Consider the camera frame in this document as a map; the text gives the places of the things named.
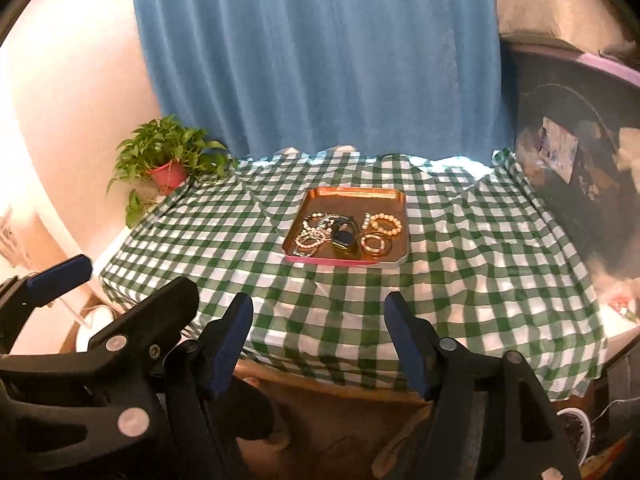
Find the red flower pot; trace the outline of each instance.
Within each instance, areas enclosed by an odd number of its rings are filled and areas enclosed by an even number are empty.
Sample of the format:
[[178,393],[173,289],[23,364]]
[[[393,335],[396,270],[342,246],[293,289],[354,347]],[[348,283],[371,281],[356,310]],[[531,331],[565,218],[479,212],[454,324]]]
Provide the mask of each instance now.
[[160,187],[160,193],[164,195],[171,194],[189,176],[186,168],[176,160],[171,160],[164,166],[149,170],[147,173],[156,181],[156,184]]

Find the green checkered tablecloth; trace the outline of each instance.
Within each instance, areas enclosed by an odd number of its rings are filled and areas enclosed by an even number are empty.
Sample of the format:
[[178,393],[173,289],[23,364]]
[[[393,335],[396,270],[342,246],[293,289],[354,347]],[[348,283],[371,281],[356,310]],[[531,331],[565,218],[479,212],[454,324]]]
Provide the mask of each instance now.
[[[395,269],[291,264],[281,244],[309,188],[406,194],[410,254]],[[440,336],[517,349],[551,399],[583,394],[606,340],[587,270],[509,150],[479,180],[456,163],[360,153],[243,161],[224,182],[183,184],[130,234],[102,285],[130,306],[176,276],[200,289],[198,333],[233,296],[254,300],[244,357],[366,388],[406,389],[382,316],[400,290]]]

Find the orange tray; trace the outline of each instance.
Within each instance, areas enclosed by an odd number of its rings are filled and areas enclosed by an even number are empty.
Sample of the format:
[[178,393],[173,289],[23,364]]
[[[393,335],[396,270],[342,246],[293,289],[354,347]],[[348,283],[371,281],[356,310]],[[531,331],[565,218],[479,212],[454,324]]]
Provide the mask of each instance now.
[[[406,220],[404,193],[396,189],[373,187],[316,187],[306,192],[306,197],[287,237],[282,243],[285,257],[290,262],[331,266],[376,266],[396,267],[406,260],[409,252],[409,226]],[[392,238],[393,245],[389,254],[375,258],[362,249],[358,254],[342,253],[331,242],[325,242],[313,256],[297,256],[296,237],[302,232],[302,222],[311,213],[322,212],[353,216],[362,225],[366,212],[391,214],[402,222],[402,231]]]

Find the blue curtain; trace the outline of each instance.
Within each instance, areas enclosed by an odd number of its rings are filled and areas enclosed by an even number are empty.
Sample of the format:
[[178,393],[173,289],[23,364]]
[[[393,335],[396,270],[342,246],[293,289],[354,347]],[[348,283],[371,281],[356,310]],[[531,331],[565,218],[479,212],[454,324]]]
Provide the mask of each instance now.
[[134,0],[165,114],[237,156],[352,144],[490,160],[500,118],[494,0]]

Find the pearl bracelet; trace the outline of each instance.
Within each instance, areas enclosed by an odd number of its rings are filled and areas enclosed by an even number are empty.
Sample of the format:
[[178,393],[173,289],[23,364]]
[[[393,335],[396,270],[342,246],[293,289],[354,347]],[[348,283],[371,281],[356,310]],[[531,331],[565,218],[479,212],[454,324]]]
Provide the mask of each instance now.
[[368,229],[370,223],[371,223],[371,213],[364,213],[364,222],[362,222],[362,226],[360,227],[360,230],[364,231]]
[[331,227],[334,225],[335,219],[340,218],[340,215],[325,214],[318,222],[318,229],[322,231],[331,231]]
[[293,249],[293,252],[291,254],[293,254],[294,256],[303,256],[305,258],[309,258],[314,254],[316,254],[317,252],[318,252],[318,248],[314,247],[313,249],[308,251],[299,251],[297,249]]
[[[310,244],[305,244],[306,241],[308,240],[313,240],[313,242],[311,242]],[[296,237],[296,245],[298,248],[302,249],[302,250],[310,250],[316,247],[319,247],[322,243],[324,243],[326,240],[322,240],[320,239],[315,232],[312,231],[302,231],[297,237]]]
[[306,216],[302,221],[302,230],[309,231],[309,229],[312,229],[312,227],[309,225],[309,221],[313,220],[314,218],[321,218],[322,216],[324,216],[324,213],[311,213],[310,215]]
[[[369,240],[377,240],[380,247],[371,247],[369,245]],[[392,247],[391,238],[383,235],[382,233],[368,233],[362,235],[360,237],[360,245],[366,253],[374,256],[375,258],[389,254]]]
[[[395,227],[391,230],[386,230],[380,227],[378,220],[386,220],[387,222],[391,222]],[[385,213],[378,213],[377,215],[373,215],[370,220],[371,226],[378,232],[382,233],[386,236],[395,236],[402,231],[402,222],[399,221],[395,216],[388,215]]]

